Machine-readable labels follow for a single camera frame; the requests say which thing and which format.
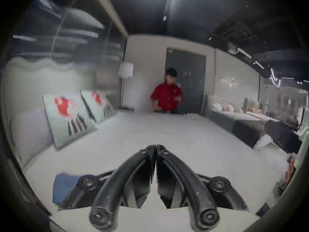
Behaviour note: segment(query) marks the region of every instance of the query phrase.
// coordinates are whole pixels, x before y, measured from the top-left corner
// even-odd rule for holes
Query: blue cloth
[[[81,176],[71,176],[65,173],[59,174],[55,177],[54,185],[52,187],[52,202],[62,204],[62,201],[72,191]]]

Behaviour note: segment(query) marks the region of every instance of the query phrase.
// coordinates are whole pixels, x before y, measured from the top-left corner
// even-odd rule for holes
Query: door
[[[168,48],[165,71],[170,67],[177,71],[176,85],[183,92],[183,102],[178,105],[178,111],[181,114],[201,114],[204,98],[206,57]]]

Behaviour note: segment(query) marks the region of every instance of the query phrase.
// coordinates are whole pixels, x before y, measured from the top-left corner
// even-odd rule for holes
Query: red shirt
[[[168,85],[166,82],[158,85],[151,95],[154,100],[159,100],[158,106],[166,112],[169,110],[176,110],[178,102],[174,101],[175,97],[181,96],[181,89],[174,85]]]

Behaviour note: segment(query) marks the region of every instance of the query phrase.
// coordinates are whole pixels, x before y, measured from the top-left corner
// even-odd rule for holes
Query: ceiling
[[[282,1],[111,0],[129,34],[168,35],[223,51],[231,42],[253,58],[241,52],[234,56],[264,77],[273,68],[278,77],[309,80],[309,55],[299,21]]]

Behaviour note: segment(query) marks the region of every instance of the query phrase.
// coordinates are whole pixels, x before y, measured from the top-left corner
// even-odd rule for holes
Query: man
[[[178,114],[177,105],[182,102],[182,92],[174,84],[176,77],[176,70],[168,68],[166,71],[166,82],[158,85],[150,97],[154,112]]]

